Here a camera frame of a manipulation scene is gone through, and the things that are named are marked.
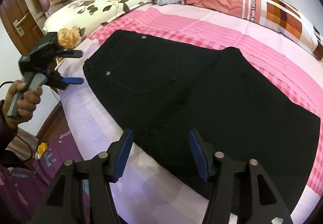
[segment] metal rivet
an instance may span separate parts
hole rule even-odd
[[[217,158],[223,158],[224,157],[224,154],[222,153],[222,152],[216,152],[215,153],[215,156],[217,157]]]
[[[258,161],[255,159],[250,159],[249,163],[253,166],[257,166],[258,165]]]
[[[72,163],[73,163],[73,160],[70,158],[64,161],[65,166],[70,166]]]
[[[101,152],[99,154],[99,158],[106,158],[108,156],[108,153],[107,152]]]

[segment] hand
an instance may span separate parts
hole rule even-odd
[[[2,106],[2,113],[5,117],[7,124],[11,129],[17,129],[18,125],[24,122],[28,122],[33,117],[33,112],[36,110],[36,105],[40,103],[40,96],[43,93],[40,86],[36,87],[34,92],[27,91],[24,94],[23,100],[17,101],[18,113],[21,117],[17,119],[11,119],[7,117],[12,99],[17,91],[22,91],[26,87],[26,83],[19,80],[15,81],[7,92],[7,96],[4,100],[4,105]]]

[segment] purple fabric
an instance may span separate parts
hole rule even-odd
[[[0,147],[6,148],[8,140],[14,136],[1,116]],[[0,207],[0,223],[3,223],[4,219],[9,219],[7,216],[10,214],[19,223],[28,223],[46,192],[46,187],[68,158],[75,162],[83,160],[70,132],[60,138],[58,136],[58,139],[49,145],[41,159],[35,161],[33,171],[21,168],[8,170],[0,165],[0,205],[4,205]],[[87,182],[84,183],[83,189],[87,194]],[[84,202],[87,212],[89,211],[89,197],[85,197]]]

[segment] floral pillow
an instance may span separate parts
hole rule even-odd
[[[91,33],[151,0],[78,0],[52,14],[45,32],[58,32],[59,43],[74,49]]]

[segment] black pants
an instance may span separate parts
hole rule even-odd
[[[83,66],[89,86],[135,143],[205,197],[188,132],[217,151],[257,159],[292,211],[310,175],[320,119],[292,103],[237,48],[209,50],[114,32]]]

